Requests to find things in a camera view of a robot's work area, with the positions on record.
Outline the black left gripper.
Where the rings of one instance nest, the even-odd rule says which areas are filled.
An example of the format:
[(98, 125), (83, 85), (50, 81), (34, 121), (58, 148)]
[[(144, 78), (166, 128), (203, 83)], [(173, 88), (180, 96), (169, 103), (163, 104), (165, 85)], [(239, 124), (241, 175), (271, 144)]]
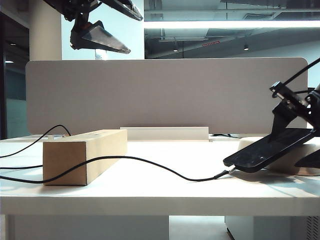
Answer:
[(129, 54), (131, 50), (105, 30), (103, 23), (88, 22), (89, 14), (102, 3), (128, 16), (142, 21), (140, 10), (131, 0), (44, 0), (69, 22), (75, 20), (70, 34), (70, 45), (74, 50), (93, 49)]

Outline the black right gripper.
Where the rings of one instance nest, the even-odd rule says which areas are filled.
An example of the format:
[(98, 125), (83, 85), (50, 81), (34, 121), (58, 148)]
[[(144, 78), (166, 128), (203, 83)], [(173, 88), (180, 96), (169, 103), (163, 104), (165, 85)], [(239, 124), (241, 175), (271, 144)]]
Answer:
[[(269, 144), (302, 144), (313, 138), (307, 122), (313, 127), (320, 125), (320, 87), (307, 93), (305, 98), (278, 81), (269, 90), (280, 98), (272, 110), (273, 123), (268, 135)], [(299, 168), (320, 168), (320, 151), (301, 158), (294, 165)]]

